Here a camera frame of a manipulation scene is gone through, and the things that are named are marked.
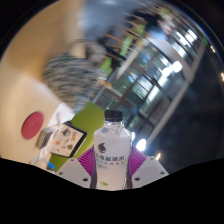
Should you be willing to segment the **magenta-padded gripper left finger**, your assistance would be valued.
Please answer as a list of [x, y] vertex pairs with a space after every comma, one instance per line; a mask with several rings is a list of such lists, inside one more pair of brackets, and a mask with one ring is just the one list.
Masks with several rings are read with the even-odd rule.
[[78, 158], [69, 158], [56, 175], [81, 187], [95, 189], [97, 174], [94, 147]]

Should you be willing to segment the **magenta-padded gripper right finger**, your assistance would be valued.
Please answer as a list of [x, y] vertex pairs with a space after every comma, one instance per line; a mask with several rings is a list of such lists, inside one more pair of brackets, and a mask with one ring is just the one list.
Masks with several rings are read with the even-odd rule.
[[168, 175], [154, 156], [132, 147], [128, 162], [127, 187], [140, 188]]

